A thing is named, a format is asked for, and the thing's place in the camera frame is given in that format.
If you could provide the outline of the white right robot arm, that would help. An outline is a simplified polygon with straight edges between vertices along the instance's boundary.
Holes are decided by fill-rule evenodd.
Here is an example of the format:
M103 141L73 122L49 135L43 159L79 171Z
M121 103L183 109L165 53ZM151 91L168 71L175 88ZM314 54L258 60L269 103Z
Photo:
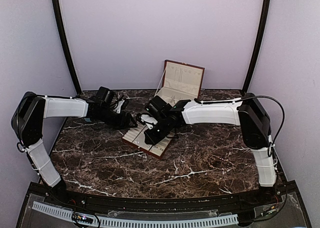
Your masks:
M260 205L267 204L275 195L272 186L277 175L273 158L276 135L272 135L271 119L259 102L263 96L246 93L242 98L202 101L197 98L180 100L171 105L155 96L146 105L146 113L137 121L147 126L144 142L156 145L169 133L183 125L200 123L231 124L239 126L244 144L252 151L262 189L255 194Z

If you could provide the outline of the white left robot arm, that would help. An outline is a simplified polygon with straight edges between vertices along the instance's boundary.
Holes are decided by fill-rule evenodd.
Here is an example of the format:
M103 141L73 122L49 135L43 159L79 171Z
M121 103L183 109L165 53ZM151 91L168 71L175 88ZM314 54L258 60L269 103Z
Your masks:
M66 183L56 170L44 140L45 128L51 119L83 118L102 122L114 129L137 127L125 108L128 99L120 98L108 88L100 89L89 98L40 95L26 92L11 119L11 127L18 138L17 148L25 153L33 170L51 191L51 198L60 206L71 201L65 191Z

